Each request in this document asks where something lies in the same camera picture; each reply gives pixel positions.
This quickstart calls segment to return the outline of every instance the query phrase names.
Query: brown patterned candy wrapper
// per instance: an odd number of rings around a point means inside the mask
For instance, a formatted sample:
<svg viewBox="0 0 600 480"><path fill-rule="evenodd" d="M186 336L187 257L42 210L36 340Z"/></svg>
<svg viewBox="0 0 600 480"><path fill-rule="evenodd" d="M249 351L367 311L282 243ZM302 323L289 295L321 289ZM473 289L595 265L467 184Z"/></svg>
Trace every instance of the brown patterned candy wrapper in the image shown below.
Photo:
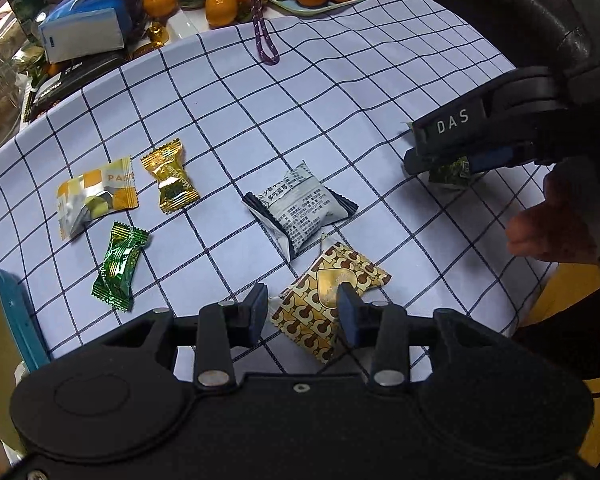
<svg viewBox="0 0 600 480"><path fill-rule="evenodd" d="M350 283L362 296L391 276L359 252L341 242L328 248L309 270L280 294L271 313L272 323L296 344L323 363L333 356L339 329L336 295L341 283Z"/></svg>

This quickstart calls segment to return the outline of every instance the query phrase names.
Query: green candy wrapper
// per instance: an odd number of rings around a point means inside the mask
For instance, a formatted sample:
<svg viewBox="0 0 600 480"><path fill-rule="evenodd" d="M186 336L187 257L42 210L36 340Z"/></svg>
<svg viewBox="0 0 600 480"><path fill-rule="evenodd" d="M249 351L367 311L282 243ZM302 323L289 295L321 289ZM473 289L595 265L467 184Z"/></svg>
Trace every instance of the green candy wrapper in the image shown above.
<svg viewBox="0 0 600 480"><path fill-rule="evenodd" d="M91 291L96 298L117 310L128 312L131 309L131 279L140 249L148 240L148 232L113 222L109 249Z"/></svg>
<svg viewBox="0 0 600 480"><path fill-rule="evenodd" d="M469 161L465 156L453 164L429 170L429 183L445 189L467 189L471 183Z"/></svg>

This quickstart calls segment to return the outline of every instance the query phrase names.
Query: candy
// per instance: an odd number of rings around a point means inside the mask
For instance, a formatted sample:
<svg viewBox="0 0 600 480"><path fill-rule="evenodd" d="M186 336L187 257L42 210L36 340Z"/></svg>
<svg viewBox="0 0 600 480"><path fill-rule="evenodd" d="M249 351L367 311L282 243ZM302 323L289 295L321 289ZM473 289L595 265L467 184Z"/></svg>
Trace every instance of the candy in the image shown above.
<svg viewBox="0 0 600 480"><path fill-rule="evenodd" d="M131 309L131 279L149 233L113 222L109 248L100 267L91 293L117 310Z"/></svg>
<svg viewBox="0 0 600 480"><path fill-rule="evenodd" d="M200 198L182 167L183 152L180 139L173 139L141 159L144 168L158 181L163 213L173 213Z"/></svg>
<svg viewBox="0 0 600 480"><path fill-rule="evenodd" d="M350 283L362 296L370 288L386 285L391 276L341 242L323 239L321 249L309 270L270 302L270 314L276 327L326 363L333 356L339 327L338 286Z"/></svg>
<svg viewBox="0 0 600 480"><path fill-rule="evenodd" d="M285 177L242 201L273 232L288 261L320 227L349 218L358 204L326 188L303 162Z"/></svg>
<svg viewBox="0 0 600 480"><path fill-rule="evenodd" d="M464 156L452 164L429 170L429 183L445 189L467 189L471 183L469 161Z"/></svg>
<svg viewBox="0 0 600 480"><path fill-rule="evenodd" d="M134 207L138 207L138 194L131 158L126 156L60 185L60 236L73 238L83 223Z"/></svg>

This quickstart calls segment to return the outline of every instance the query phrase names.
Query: tissue box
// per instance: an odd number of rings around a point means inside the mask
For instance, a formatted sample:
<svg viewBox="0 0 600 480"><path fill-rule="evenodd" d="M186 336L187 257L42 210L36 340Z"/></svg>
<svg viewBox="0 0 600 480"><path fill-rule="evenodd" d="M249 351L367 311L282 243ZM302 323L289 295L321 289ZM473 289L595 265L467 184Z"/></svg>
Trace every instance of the tissue box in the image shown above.
<svg viewBox="0 0 600 480"><path fill-rule="evenodd" d="M123 48L143 20L142 0L63 0L39 31L46 59L57 63Z"/></svg>

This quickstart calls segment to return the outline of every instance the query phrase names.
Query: checkered tablecloth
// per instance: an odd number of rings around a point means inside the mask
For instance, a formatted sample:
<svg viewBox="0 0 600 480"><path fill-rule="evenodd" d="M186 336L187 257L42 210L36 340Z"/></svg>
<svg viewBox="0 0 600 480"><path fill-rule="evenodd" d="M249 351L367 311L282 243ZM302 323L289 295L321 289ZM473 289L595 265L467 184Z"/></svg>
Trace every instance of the checkered tablecloth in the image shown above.
<svg viewBox="0 0 600 480"><path fill-rule="evenodd" d="M451 307L510 332L547 264L511 258L504 226L542 199L546 168L491 171L462 193L407 178L401 158L415 120L512 65L472 27L431 0L367 0L314 19L268 24L280 63L259 62L253 26L193 36L128 63L60 103L0 150L0 267L20 280L53 357L143 312L178 316L243 298L254 283L277 294L318 256L318 235L287 263L240 201L306 161L360 208L322 229L393 275L365 299L411 314ZM165 216L140 157L173 137L202 198ZM93 222L62 242L58 185L131 155L140 207ZM146 229L131 313L91 296L114 221ZM349 351L322 365L267 323L255 349L234 349L238 374L343 372L368 366ZM190 379L194 349L178 354ZM414 376L429 369L413 349Z"/></svg>

